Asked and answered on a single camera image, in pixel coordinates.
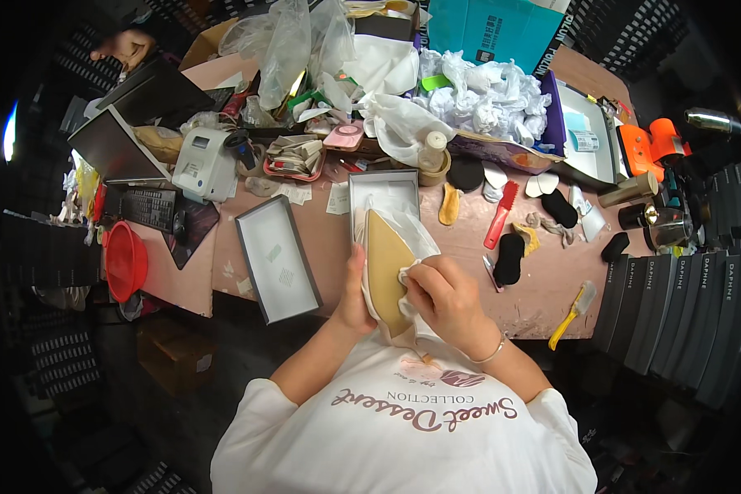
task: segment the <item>bracelet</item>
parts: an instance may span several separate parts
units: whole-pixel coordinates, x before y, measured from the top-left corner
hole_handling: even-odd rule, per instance
[[[476,364],[477,365],[477,364],[484,364],[484,363],[490,361],[491,359],[493,359],[494,357],[496,357],[497,356],[497,353],[499,353],[499,351],[503,349],[503,345],[505,344],[505,340],[506,340],[505,334],[502,331],[499,332],[499,336],[500,336],[499,346],[497,347],[496,350],[494,350],[494,353],[492,353],[492,356],[491,357],[488,357],[487,359],[484,359],[482,361],[473,361],[472,359],[469,359],[469,360],[473,364]]]

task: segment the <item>red bowl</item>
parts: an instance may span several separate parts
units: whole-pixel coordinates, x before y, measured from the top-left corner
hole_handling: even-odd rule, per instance
[[[148,251],[140,236],[125,221],[116,223],[103,237],[107,284],[118,302],[143,286],[148,275]]]

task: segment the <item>computer mouse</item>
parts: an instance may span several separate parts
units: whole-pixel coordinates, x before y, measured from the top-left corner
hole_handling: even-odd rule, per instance
[[[173,215],[173,236],[178,243],[186,243],[186,211],[176,211]]]

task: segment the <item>purple box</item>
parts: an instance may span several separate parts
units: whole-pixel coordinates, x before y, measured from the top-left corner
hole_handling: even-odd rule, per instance
[[[566,141],[566,129],[563,123],[563,108],[557,92],[555,73],[549,70],[541,80],[541,92],[552,95],[552,104],[546,108],[546,130],[541,136],[543,144],[554,144],[555,153],[547,154],[535,151],[515,142],[500,141],[495,137],[479,133],[457,130],[455,138],[447,144],[451,153],[464,154],[490,161],[506,164],[523,172],[538,175],[546,172],[554,163],[565,160],[563,145]]]

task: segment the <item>white t-shirt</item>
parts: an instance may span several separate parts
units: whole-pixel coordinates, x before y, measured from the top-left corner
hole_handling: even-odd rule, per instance
[[[435,361],[372,333],[300,407],[251,381],[212,459],[214,493],[593,492],[560,393],[525,405],[442,341],[418,346]]]

